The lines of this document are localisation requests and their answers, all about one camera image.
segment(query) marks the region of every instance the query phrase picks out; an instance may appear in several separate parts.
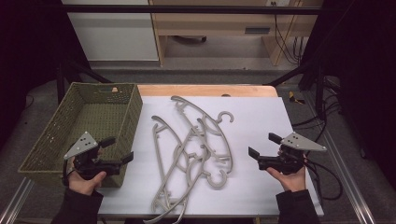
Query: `cable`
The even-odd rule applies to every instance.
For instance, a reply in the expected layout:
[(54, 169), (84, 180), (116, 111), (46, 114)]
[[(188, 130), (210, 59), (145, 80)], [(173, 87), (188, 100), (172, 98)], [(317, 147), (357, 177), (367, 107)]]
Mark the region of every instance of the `cable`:
[(323, 87), (325, 87), (326, 91), (330, 92), (331, 94), (338, 94), (338, 92), (340, 92), (340, 88), (330, 83), (324, 83)]
[(33, 95), (26, 95), (26, 97), (28, 97), (28, 96), (30, 96), (30, 97), (32, 98), (32, 101), (31, 101), (30, 104), (27, 105), (24, 109), (29, 108), (29, 107), (33, 104), (33, 102), (35, 101), (35, 97), (34, 97)]
[[(338, 103), (338, 102), (332, 103), (331, 105), (329, 105), (328, 108), (325, 109), (325, 112), (326, 112), (327, 110), (331, 109), (335, 104), (339, 104), (339, 103)], [(318, 115), (314, 116), (312, 119), (308, 119), (308, 120), (305, 120), (305, 121), (302, 121), (302, 122), (299, 122), (299, 123), (291, 124), (291, 127), (297, 127), (297, 126), (301, 126), (301, 125), (310, 123), (310, 122), (314, 121), (314, 120), (317, 119), (317, 118), (318, 118)]]
[(333, 84), (329, 79), (326, 77), (324, 78), (324, 84), (326, 87), (329, 87), (334, 92), (339, 92), (341, 89), (339, 86)]
[(102, 220), (103, 224), (107, 224), (107, 222), (106, 222), (104, 217), (101, 217), (101, 220)]
[(311, 160), (309, 160), (309, 159), (306, 159), (306, 160), (307, 160), (308, 162), (310, 162), (310, 163), (312, 163), (312, 164), (314, 164), (314, 165), (316, 165), (316, 166), (322, 168), (323, 170), (329, 172), (329, 174), (331, 174), (331, 175), (335, 178), (335, 180), (337, 181), (337, 183), (338, 183), (338, 187), (340, 188), (340, 190), (338, 191), (338, 194), (337, 194), (335, 197), (323, 197), (323, 199), (324, 199), (324, 200), (329, 200), (329, 201), (334, 201), (334, 200), (340, 199), (341, 196), (343, 195), (343, 184), (341, 183), (340, 178), (338, 178), (338, 176), (337, 176), (333, 171), (331, 171), (329, 168), (327, 168), (326, 166), (321, 165), (321, 164), (319, 164), (319, 163), (317, 163), (317, 162), (311, 161)]
[[(324, 36), (323, 40), (319, 43), (318, 47), (314, 50), (311, 57), (309, 57), (306, 61), (304, 61), (304, 63), (302, 63), (301, 66), (296, 67), (292, 71), (289, 71), (286, 75), (279, 77), (276, 80), (273, 80), (269, 83), (263, 83), (262, 85), (264, 85), (264, 86), (270, 85), (270, 86), (276, 87), (276, 86), (284, 83), (288, 79), (295, 77), (301, 73), (306, 72), (306, 70), (311, 69), (312, 66), (317, 66), (318, 62), (322, 59), (322, 57), (324, 55), (323, 52), (328, 47), (329, 42), (332, 40), (334, 35), (337, 33), (337, 29), (339, 28), (341, 22), (344, 21), (345, 17), (347, 16), (347, 13), (349, 12), (349, 10), (352, 8), (352, 6), (354, 5), (354, 3), (356, 1), (357, 0), (350, 1), (350, 4), (348, 4), (348, 6), (346, 7), (346, 10), (344, 10), (341, 17), (338, 20), (336, 20), (335, 25), (333, 25), (331, 27), (331, 30)], [(309, 85), (309, 82), (306, 81), (305, 83), (303, 83), (302, 86), (303, 86), (303, 88), (305, 88), (307, 85)]]
[(294, 129), (294, 130), (313, 129), (313, 128), (316, 128), (316, 127), (318, 127), (318, 126), (322, 125), (323, 123), (324, 123), (324, 122), (321, 122), (320, 124), (312, 125), (312, 126), (309, 126), (309, 127), (296, 128), (296, 129)]
[(317, 142), (319, 140), (319, 138), (323, 135), (324, 129), (326, 128), (326, 126), (327, 126), (327, 121), (324, 122), (324, 125), (323, 125), (322, 129), (320, 130), (320, 133), (314, 142)]
[[(283, 54), (285, 55), (285, 57), (286, 57), (286, 59), (288, 60), (288, 62), (289, 62), (289, 63), (292, 63), (292, 64), (297, 64), (297, 62), (295, 62), (295, 59), (294, 59), (294, 62), (291, 62), (290, 59), (289, 59), (289, 57), (291, 57), (291, 54), (290, 54), (290, 52), (289, 52), (289, 49), (288, 49), (288, 46), (286, 45), (285, 40), (283, 39), (282, 34), (280, 33), (280, 31), (279, 31), (279, 29), (278, 29), (278, 27), (277, 27), (277, 18), (276, 18), (276, 14), (274, 15), (274, 17), (275, 17), (275, 40), (276, 40), (276, 43), (277, 43), (277, 45), (280, 47), (280, 49), (282, 50), (282, 52), (283, 52)], [(279, 33), (280, 38), (281, 38), (282, 41), (283, 41), (283, 45), (285, 46), (285, 49), (286, 49), (286, 51), (287, 51), (288, 54), (289, 54), (289, 57), (288, 57), (288, 55), (286, 54), (285, 50), (283, 50), (282, 46), (279, 44), (279, 41), (277, 40), (276, 33)]]
[(331, 104), (326, 108), (326, 111), (329, 111), (329, 110), (331, 110), (331, 109), (333, 109), (333, 108), (336, 108), (336, 107), (339, 107), (339, 106), (340, 106), (340, 103), (338, 103), (338, 102), (333, 102), (333, 103), (331, 103)]
[[(334, 201), (334, 200), (338, 200), (338, 199), (341, 198), (341, 196), (343, 195), (343, 192), (344, 192), (343, 191), (343, 184), (341, 183), (340, 178), (338, 178), (338, 176), (333, 171), (331, 171), (329, 168), (327, 168), (326, 166), (321, 165), (321, 164), (319, 164), (317, 162), (311, 161), (307, 157), (305, 157), (303, 160), (301, 160), (301, 159), (299, 159), (299, 158), (297, 158), (297, 157), (295, 157), (293, 155), (290, 155), (289, 153), (286, 153), (286, 152), (282, 152), (282, 155), (285, 155), (285, 156), (287, 156), (287, 157), (289, 157), (289, 158), (291, 158), (291, 159), (293, 159), (293, 160), (295, 160), (295, 161), (297, 161), (299, 163), (302, 163), (304, 166), (306, 166), (306, 168), (308, 168), (309, 170), (312, 171), (312, 173), (314, 173), (315, 178), (316, 178), (316, 182), (317, 182), (317, 192), (318, 192), (318, 199), (319, 199), (320, 205), (323, 205), (323, 200)], [(317, 166), (322, 168), (323, 170), (327, 171), (337, 181), (338, 187), (339, 187), (339, 191), (338, 191), (338, 194), (335, 197), (323, 197), (322, 191), (321, 191), (320, 176), (318, 174)]]
[(329, 116), (330, 114), (332, 114), (332, 113), (334, 113), (335, 111), (340, 111), (339, 109), (339, 107), (340, 107), (340, 105), (339, 104), (336, 104), (336, 105), (334, 105), (333, 106), (334, 107), (334, 110), (331, 110), (328, 114), (327, 114), (327, 116)]
[(324, 100), (324, 102), (327, 102), (327, 101), (328, 101), (330, 98), (332, 98), (332, 97), (337, 97), (337, 98), (338, 98), (338, 94), (336, 93), (336, 94), (332, 94), (332, 95), (326, 97), (326, 99)]
[(293, 42), (293, 56), (294, 59), (297, 61), (297, 64), (301, 64), (301, 59), (303, 58), (302, 52), (303, 52), (303, 42), (304, 42), (304, 37), (300, 36), (300, 47), (298, 53), (296, 53), (297, 49), (297, 41), (298, 41), (299, 36), (294, 37), (294, 42)]

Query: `wooden table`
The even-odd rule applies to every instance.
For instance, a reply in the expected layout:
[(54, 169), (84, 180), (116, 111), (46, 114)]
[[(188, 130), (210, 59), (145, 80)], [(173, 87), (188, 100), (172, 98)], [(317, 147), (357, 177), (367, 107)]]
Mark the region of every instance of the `wooden table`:
[(251, 85), (138, 85), (142, 96), (248, 96), (277, 97), (272, 86)]

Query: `woven basket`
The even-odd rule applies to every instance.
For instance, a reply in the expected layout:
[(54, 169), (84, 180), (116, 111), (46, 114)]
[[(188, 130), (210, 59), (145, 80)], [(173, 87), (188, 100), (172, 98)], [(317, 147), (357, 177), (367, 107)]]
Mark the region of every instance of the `woven basket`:
[[(135, 84), (72, 83), (18, 172), (39, 185), (62, 185), (64, 154), (84, 132), (96, 141), (115, 136), (116, 143), (106, 147), (100, 158), (121, 159), (132, 150), (142, 104)], [(125, 170), (123, 165), (120, 175), (106, 177), (102, 187), (119, 188)]]

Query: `desk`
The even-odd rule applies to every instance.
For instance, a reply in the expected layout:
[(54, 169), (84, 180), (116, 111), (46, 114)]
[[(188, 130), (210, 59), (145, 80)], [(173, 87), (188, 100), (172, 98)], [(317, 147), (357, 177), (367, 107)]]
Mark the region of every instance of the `desk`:
[[(224, 121), (219, 124), (231, 148), (233, 170), (229, 173), (226, 184), (220, 189), (211, 188), (205, 178), (200, 177), (189, 194), (184, 217), (264, 217), (278, 214), (275, 195), (283, 189), (271, 176), (260, 171), (257, 162), (248, 156), (248, 147), (254, 147), (262, 154), (275, 156), (278, 145), (266, 139), (268, 132), (286, 136), (292, 131), (282, 99), (277, 97), (273, 87), (140, 85), (139, 90), (143, 98), (143, 108), (132, 147), (134, 161), (128, 164), (121, 188), (100, 189), (105, 195), (99, 211), (100, 216), (147, 218), (163, 212), (161, 209), (155, 212), (150, 209), (152, 199), (161, 185), (152, 132), (156, 121), (151, 116), (157, 115), (164, 119), (183, 141), (186, 136), (183, 134), (190, 128), (184, 127), (183, 120), (179, 122), (175, 102), (169, 97), (176, 94), (201, 107), (212, 118), (216, 118), (222, 110), (229, 111), (234, 116), (233, 123), (223, 118)], [(223, 94), (232, 97), (219, 97)], [(184, 108), (184, 113), (189, 117), (190, 112), (187, 107)], [(171, 136), (163, 133), (158, 135), (165, 142)], [(207, 139), (211, 143), (211, 136), (207, 136)], [(170, 160), (173, 159), (174, 148), (174, 145), (160, 147), (165, 172), (172, 163)], [(221, 151), (219, 145), (214, 148)], [(323, 215), (310, 177), (306, 181), (317, 212)], [(185, 179), (176, 180), (175, 185), (170, 185), (169, 191), (173, 197), (181, 196), (183, 191), (180, 193), (180, 189), (185, 187), (181, 187), (182, 182)], [(177, 217), (179, 212), (178, 208), (169, 217)]]
[[(323, 1), (289, 0), (285, 2), (288, 3), (280, 7), (320, 7)], [(149, 0), (149, 4), (153, 6), (270, 6), (267, 0), (202, 0), (199, 3), (193, 0)], [(279, 33), (286, 42), (292, 36), (309, 37), (317, 19), (316, 15), (278, 15), (279, 33), (276, 34), (274, 15), (152, 13), (151, 17), (160, 64), (163, 64), (167, 37), (170, 35), (260, 35), (265, 44), (264, 50), (268, 52), (272, 64), (279, 65), (283, 56), (282, 51), (286, 48)]]

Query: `metal frame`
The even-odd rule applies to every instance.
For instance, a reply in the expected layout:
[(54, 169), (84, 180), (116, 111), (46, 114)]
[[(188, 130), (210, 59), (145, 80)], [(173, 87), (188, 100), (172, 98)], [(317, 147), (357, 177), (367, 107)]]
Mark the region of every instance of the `metal frame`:
[[(303, 92), (303, 95), (312, 113), (315, 114), (315, 108), (313, 106), (314, 99), (312, 93)], [(361, 194), (361, 191), (359, 190), (359, 187), (356, 184), (352, 174), (349, 172), (349, 169), (347, 168), (347, 165), (344, 162), (336, 144), (332, 140), (332, 136), (330, 135), (329, 131), (324, 130), (323, 136), (326, 145), (328, 146), (328, 152), (332, 160), (332, 164), (334, 165), (334, 169), (339, 175), (341, 182), (343, 183), (344, 190), (346, 191), (346, 195), (348, 196), (353, 206), (353, 209), (355, 210), (356, 216), (361, 223), (374, 224), (375, 219), (373, 217), (373, 214), (371, 213), (370, 208), (364, 200), (363, 195)]]
[[(205, 14), (276, 14), (276, 15), (321, 15), (325, 13), (336, 13), (343, 12), (344, 15), (340, 21), (345, 17), (348, 10), (341, 8), (321, 8), (321, 7), (202, 7), (202, 6), (122, 6), (122, 5), (37, 5), (36, 9), (39, 11), (47, 12), (79, 12), (79, 13), (205, 13)], [(333, 31), (336, 29), (337, 22), (334, 28), (330, 31), (329, 35), (322, 42), (319, 48), (313, 55), (313, 59), (307, 63), (297, 67), (293, 71), (287, 73), (285, 76), (274, 80), (273, 82), (266, 84), (271, 86), (277, 86), (282, 82), (304, 72), (312, 64), (318, 63), (318, 58), (321, 51), (323, 50), (326, 42), (332, 37)], [(333, 143), (328, 132), (325, 131), (326, 141), (330, 148), (330, 155), (332, 161), (337, 169), (337, 172), (341, 174), (341, 179), (346, 188), (346, 193), (349, 196), (352, 205), (354, 206), (355, 212), (361, 221), (361, 223), (375, 223), (373, 215), (370, 212), (367, 204), (365, 203), (362, 195), (350, 175), (345, 163), (343, 162), (340, 154), (338, 153), (335, 144)], [(31, 180), (24, 178), (21, 182), (20, 187), (14, 194), (11, 202), (7, 205), (7, 209), (0, 216), (0, 223), (13, 223), (15, 217), (18, 215), (30, 189), (33, 186)]]

